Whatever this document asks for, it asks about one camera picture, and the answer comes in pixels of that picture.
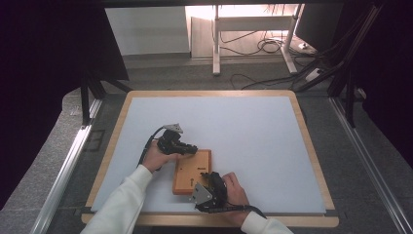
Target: white desk frame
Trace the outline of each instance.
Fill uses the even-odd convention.
[[[215,19],[213,31],[215,40],[213,44],[213,75],[221,73],[220,67],[220,50],[219,50],[219,33],[221,31],[256,31],[256,30],[288,30],[285,43],[282,44],[281,51],[290,74],[296,74],[297,68],[294,65],[289,53],[292,36],[295,25],[297,24],[298,15],[301,10],[299,4],[292,16],[273,16],[273,17],[240,17],[240,18],[220,18],[218,15],[218,5],[215,5]]]

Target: person's left hand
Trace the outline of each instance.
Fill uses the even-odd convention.
[[[158,141],[153,140],[151,142],[151,146],[146,153],[145,159],[143,160],[142,165],[149,170],[152,174],[159,168],[163,166],[163,164],[167,163],[169,160],[178,160],[183,158],[184,155],[173,153],[170,155],[164,154],[157,145]]]

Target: gray carpet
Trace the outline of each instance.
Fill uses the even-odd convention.
[[[286,76],[283,62],[224,64],[222,74],[211,74],[211,65],[158,66],[129,69],[126,82],[136,90],[233,90],[252,82]],[[255,86],[252,89],[285,89],[280,86]],[[295,233],[398,233],[376,192],[356,151],[345,134],[325,88],[328,80],[304,94],[298,95],[307,126],[319,156],[327,185],[340,217],[336,228],[292,228]],[[88,143],[80,155],[76,169],[58,205],[48,233],[79,233],[85,226],[79,212],[84,207],[94,177],[100,165],[111,132],[115,126],[125,94],[105,84],[111,93],[103,100]],[[81,115],[70,115],[79,105],[78,91],[63,102],[63,112],[55,129],[39,154],[32,172],[29,171],[6,208],[0,213],[0,233],[28,233],[56,178],[59,167],[81,124]],[[371,123],[361,103],[355,104],[357,130],[371,152],[385,180],[404,208],[413,218],[413,172],[402,157]],[[135,233],[241,233],[227,228],[138,227]]]

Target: forearm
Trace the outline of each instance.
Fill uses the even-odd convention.
[[[82,233],[132,233],[152,174],[142,165],[116,188]]]
[[[247,234],[290,234],[292,233],[284,224],[275,218],[265,219],[255,212],[250,212],[246,217],[241,230]]]

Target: person's right hand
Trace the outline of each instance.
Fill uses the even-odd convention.
[[[228,194],[228,206],[249,205],[244,189],[241,187],[235,173],[229,173],[222,177],[226,186]],[[249,212],[227,212],[224,216],[232,223],[242,226]]]

